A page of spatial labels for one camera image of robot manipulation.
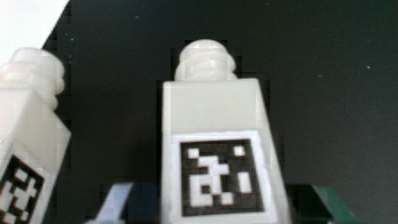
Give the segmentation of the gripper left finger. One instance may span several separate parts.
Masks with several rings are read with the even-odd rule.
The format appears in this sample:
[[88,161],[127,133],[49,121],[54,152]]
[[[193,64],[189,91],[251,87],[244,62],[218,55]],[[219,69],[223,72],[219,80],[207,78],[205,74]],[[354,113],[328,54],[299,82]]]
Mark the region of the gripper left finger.
[[97,217],[84,224],[161,224],[159,185],[116,183]]

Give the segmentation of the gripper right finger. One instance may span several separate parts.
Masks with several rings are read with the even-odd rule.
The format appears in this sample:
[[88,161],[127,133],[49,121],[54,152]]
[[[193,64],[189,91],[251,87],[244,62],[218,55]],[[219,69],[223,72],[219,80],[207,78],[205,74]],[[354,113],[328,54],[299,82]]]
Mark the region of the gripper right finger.
[[289,184],[294,224],[369,224],[346,204],[335,188],[319,184]]

